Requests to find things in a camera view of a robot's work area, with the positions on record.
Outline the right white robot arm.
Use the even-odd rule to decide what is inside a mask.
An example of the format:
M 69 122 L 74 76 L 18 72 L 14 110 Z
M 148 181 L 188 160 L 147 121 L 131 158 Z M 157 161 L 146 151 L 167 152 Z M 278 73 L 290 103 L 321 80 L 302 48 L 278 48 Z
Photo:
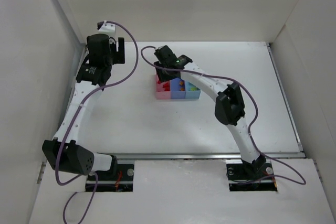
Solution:
M 177 57 L 168 46 L 155 50 L 157 75 L 160 81 L 180 78 L 207 94 L 215 102 L 215 117 L 231 132 L 240 151 L 247 180 L 256 180 L 266 163 L 251 140 L 245 120 L 245 104 L 239 84 L 210 77 L 186 55 Z

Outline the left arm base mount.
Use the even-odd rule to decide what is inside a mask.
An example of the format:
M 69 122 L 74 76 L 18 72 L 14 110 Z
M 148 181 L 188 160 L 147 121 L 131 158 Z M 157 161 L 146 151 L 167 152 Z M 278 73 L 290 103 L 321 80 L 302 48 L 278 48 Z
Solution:
M 133 191 L 134 162 L 121 163 L 113 174 L 110 171 L 97 171 L 96 192 L 124 193 Z

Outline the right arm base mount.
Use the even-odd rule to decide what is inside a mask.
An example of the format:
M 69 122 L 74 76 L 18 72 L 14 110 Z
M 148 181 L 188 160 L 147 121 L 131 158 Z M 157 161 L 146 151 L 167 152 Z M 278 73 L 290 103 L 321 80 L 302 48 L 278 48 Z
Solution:
M 227 163 L 226 176 L 233 192 L 278 191 L 272 164 L 267 162 L 256 174 L 248 174 L 242 163 Z

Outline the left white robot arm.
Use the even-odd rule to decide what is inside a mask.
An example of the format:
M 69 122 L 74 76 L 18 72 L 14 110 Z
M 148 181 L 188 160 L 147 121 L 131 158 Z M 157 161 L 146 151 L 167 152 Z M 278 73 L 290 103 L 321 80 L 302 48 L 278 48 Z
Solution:
M 114 173 L 117 160 L 109 154 L 90 151 L 80 145 L 93 107 L 106 88 L 115 64 L 125 63 L 124 38 L 108 34 L 87 37 L 87 55 L 76 75 L 71 102 L 52 140 L 42 150 L 55 172 L 86 176 L 93 172 Z

